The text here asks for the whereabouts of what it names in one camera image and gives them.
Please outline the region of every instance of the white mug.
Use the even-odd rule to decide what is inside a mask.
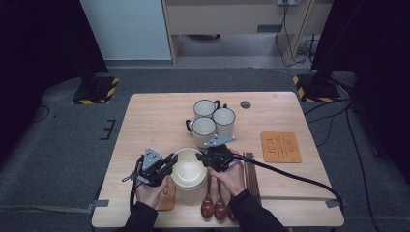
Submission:
[[[232,136],[235,124],[235,113],[225,104],[214,112],[213,119],[217,125],[217,135]]]
[[[207,117],[199,117],[194,121],[187,120],[185,124],[187,130],[192,133],[193,143],[199,148],[206,149],[205,143],[211,140],[217,131],[214,120]]]
[[[212,118],[214,111],[220,108],[220,101],[201,100],[193,106],[194,119],[199,117]]]

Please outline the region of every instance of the person's arm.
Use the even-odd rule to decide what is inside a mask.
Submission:
[[[286,231],[278,219],[268,210],[264,209],[245,189],[244,165],[238,162],[224,172],[216,172],[208,168],[209,173],[220,179],[234,197],[229,202],[229,207],[239,222],[242,232]]]
[[[131,214],[126,225],[115,230],[115,232],[152,231],[158,216],[155,207],[160,201],[160,195],[163,189],[168,185],[168,179],[169,176],[166,176],[162,184],[154,188],[146,186],[145,184],[140,185],[135,191],[137,202],[131,208]]]
[[[157,215],[158,212],[156,210],[137,201],[135,205],[132,206],[131,214],[126,225],[115,230],[115,232],[152,231]]]
[[[264,209],[256,199],[245,189],[230,202],[235,218],[239,222],[242,232],[285,232],[286,229],[278,219]]]

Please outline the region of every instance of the mug handle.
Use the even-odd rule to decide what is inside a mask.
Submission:
[[[214,101],[214,104],[216,104],[216,105],[217,105],[217,109],[219,109],[219,108],[220,108],[220,101],[219,101],[219,100],[215,100],[215,101]]]
[[[190,127],[190,124],[192,124],[192,121],[191,121],[191,120],[185,121],[185,126],[187,126],[187,130],[188,130],[189,132],[192,132],[192,128]]]

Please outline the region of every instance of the chopsticks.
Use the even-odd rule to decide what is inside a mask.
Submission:
[[[253,159],[253,153],[243,153],[247,158]],[[257,183],[256,169],[253,163],[245,163],[245,182],[250,194],[262,205],[260,200],[259,185]]]

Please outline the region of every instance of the wooden spoon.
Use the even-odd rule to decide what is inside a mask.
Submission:
[[[223,220],[226,218],[226,205],[223,201],[222,196],[220,195],[220,180],[218,180],[218,200],[214,206],[214,216],[218,220]]]
[[[229,219],[231,219],[232,221],[236,221],[235,216],[233,215],[232,210],[230,209],[229,205],[226,206],[226,212],[228,213],[228,217]]]
[[[201,214],[204,218],[210,218],[212,214],[214,213],[214,202],[212,202],[211,193],[210,193],[211,182],[212,182],[212,176],[208,173],[207,193],[201,205]]]

